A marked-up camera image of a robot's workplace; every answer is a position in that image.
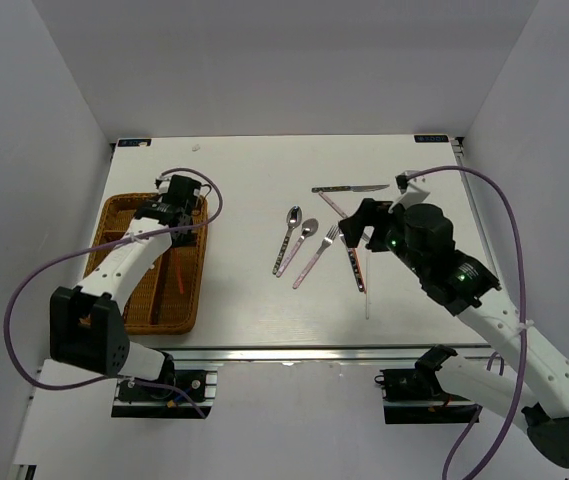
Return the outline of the white chopstick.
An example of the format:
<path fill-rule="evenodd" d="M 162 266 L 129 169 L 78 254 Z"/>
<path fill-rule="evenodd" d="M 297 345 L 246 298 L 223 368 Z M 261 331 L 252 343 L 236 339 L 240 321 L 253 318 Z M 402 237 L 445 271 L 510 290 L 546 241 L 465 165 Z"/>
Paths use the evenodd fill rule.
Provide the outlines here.
<path fill-rule="evenodd" d="M 365 256 L 365 319 L 370 319 L 370 251 Z"/>

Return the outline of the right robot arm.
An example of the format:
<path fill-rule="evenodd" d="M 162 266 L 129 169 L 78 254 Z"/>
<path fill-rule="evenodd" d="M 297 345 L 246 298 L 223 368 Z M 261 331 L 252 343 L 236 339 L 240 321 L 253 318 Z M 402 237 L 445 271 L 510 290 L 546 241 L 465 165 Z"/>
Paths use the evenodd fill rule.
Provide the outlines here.
<path fill-rule="evenodd" d="M 569 360 L 502 292 L 498 278 L 479 260 L 455 246 L 452 222 L 429 203 L 364 199 L 340 221 L 354 248 L 366 228 L 371 252 L 394 254 L 414 273 L 426 295 L 478 333 L 511 367 L 524 359 L 518 400 L 515 382 L 490 373 L 444 346 L 431 348 L 415 364 L 415 384 L 425 397 L 444 392 L 464 397 L 513 422 L 550 462 L 569 468 Z"/>

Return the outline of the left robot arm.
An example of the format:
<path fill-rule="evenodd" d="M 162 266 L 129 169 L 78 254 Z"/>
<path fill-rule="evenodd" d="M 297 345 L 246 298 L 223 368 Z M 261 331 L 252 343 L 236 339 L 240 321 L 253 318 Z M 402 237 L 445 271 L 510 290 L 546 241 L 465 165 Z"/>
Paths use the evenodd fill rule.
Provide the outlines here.
<path fill-rule="evenodd" d="M 152 398 L 175 387 L 169 356 L 132 342 L 122 317 L 131 294 L 155 261 L 195 239 L 190 229 L 202 183 L 174 174 L 156 182 L 158 193 L 142 202 L 121 237 L 74 288 L 50 299 L 50 355 L 61 363 L 113 378 L 141 379 Z"/>

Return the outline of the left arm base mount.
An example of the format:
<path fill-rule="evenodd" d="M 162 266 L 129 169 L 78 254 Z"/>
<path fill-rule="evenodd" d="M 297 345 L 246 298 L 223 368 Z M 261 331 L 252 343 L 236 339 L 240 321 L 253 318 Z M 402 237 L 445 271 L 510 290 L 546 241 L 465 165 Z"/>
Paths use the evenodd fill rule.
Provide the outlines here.
<path fill-rule="evenodd" d="M 112 418 L 194 419 L 210 413 L 217 389 L 215 370 L 177 370 L 173 384 L 185 392 L 203 413 L 201 416 L 182 394 L 174 390 L 148 388 L 119 381 L 111 409 Z"/>

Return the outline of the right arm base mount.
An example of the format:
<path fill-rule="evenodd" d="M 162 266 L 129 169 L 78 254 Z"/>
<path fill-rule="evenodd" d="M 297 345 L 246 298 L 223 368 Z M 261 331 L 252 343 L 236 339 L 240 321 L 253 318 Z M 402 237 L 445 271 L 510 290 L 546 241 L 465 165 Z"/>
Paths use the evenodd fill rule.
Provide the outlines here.
<path fill-rule="evenodd" d="M 415 369 L 381 370 L 374 382 L 381 389 L 387 425 L 465 424 L 480 411 L 463 397 L 433 393 Z"/>

